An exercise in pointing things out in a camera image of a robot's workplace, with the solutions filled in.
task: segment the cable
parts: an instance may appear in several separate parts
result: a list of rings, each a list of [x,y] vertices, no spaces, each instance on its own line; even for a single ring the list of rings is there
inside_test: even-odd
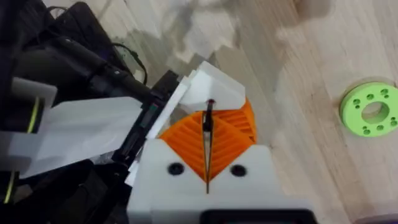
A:
[[[48,16],[51,16],[51,11],[54,9],[61,9],[64,10],[63,13],[69,13],[69,15],[73,18],[73,20],[75,21],[77,27],[79,28],[79,35],[83,37],[85,43],[87,46],[91,46],[90,42],[87,40],[86,35],[83,32],[83,29],[81,28],[81,26],[79,25],[79,22],[77,21],[76,17],[70,12],[68,11],[67,7],[62,7],[62,6],[50,6],[46,9],[46,11],[44,12],[44,18],[43,18],[43,26],[45,27],[45,30],[47,30],[49,33],[51,33],[52,35],[56,36],[56,37],[62,37],[64,35],[62,34],[57,34],[54,31],[52,31],[49,26],[48,26]],[[40,39],[39,36],[36,37],[37,38],[37,42],[40,45]],[[131,50],[130,48],[126,47],[124,44],[120,44],[120,43],[111,43],[111,45],[113,47],[122,47],[125,50],[127,50],[129,52],[129,54],[134,58],[134,60],[137,62],[137,64],[142,68],[142,70],[144,71],[144,80],[142,81],[142,84],[147,85],[147,80],[148,80],[148,73],[147,73],[147,69],[145,67],[145,65],[143,64],[143,62],[139,59],[137,52]]]
[[[112,46],[114,46],[114,47],[122,47],[122,48],[126,49],[129,52],[129,54],[134,58],[134,60],[137,62],[137,64],[143,69],[143,71],[144,71],[144,81],[142,82],[142,84],[147,85],[147,81],[148,81],[147,69],[146,69],[145,65],[143,64],[143,62],[139,59],[137,52],[132,51],[130,48],[128,48],[124,44],[120,44],[120,43],[112,43]]]

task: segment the hole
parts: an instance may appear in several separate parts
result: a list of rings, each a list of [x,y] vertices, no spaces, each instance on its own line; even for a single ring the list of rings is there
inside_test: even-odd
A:
[[[382,89],[382,90],[380,91],[380,93],[381,93],[382,95],[386,95],[386,94],[388,93],[388,89]]]
[[[390,113],[389,107],[382,102],[373,102],[362,110],[362,119],[369,124],[384,121]]]
[[[184,166],[179,162],[174,162],[169,165],[167,171],[170,175],[180,175],[184,172]]]
[[[231,173],[235,177],[244,177],[247,173],[246,168],[242,165],[233,165],[231,167]]]
[[[368,94],[368,95],[366,96],[366,98],[367,98],[368,100],[373,100],[374,95],[373,95],[373,94]]]

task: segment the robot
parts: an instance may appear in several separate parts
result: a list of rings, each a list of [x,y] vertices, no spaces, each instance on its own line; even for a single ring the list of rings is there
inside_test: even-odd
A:
[[[3,204],[12,206],[19,179],[111,154],[121,168],[90,223],[109,214],[126,184],[130,223],[316,223],[307,202],[282,193],[242,84],[203,62],[188,77],[168,71],[149,88],[61,35],[17,57],[10,21],[23,2],[0,7],[9,16],[0,24]],[[57,70],[26,64],[38,55]],[[36,75],[61,66],[66,79]],[[90,97],[75,98],[72,87]],[[188,115],[161,131],[176,107]]]

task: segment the green disc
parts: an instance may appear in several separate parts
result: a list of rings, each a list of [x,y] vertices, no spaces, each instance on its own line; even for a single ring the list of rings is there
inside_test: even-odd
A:
[[[365,83],[343,98],[340,117],[343,124],[359,136],[382,136],[398,127],[397,102],[398,89],[394,86],[380,82]],[[364,114],[365,107],[371,103],[378,104],[378,110]]]

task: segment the orange 3d-printed part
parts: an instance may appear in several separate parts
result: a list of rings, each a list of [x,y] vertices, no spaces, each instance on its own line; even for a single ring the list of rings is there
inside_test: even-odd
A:
[[[201,111],[181,119],[160,136],[204,181],[214,178],[257,139],[248,100],[239,110],[214,111],[212,117],[209,178],[206,178]]]

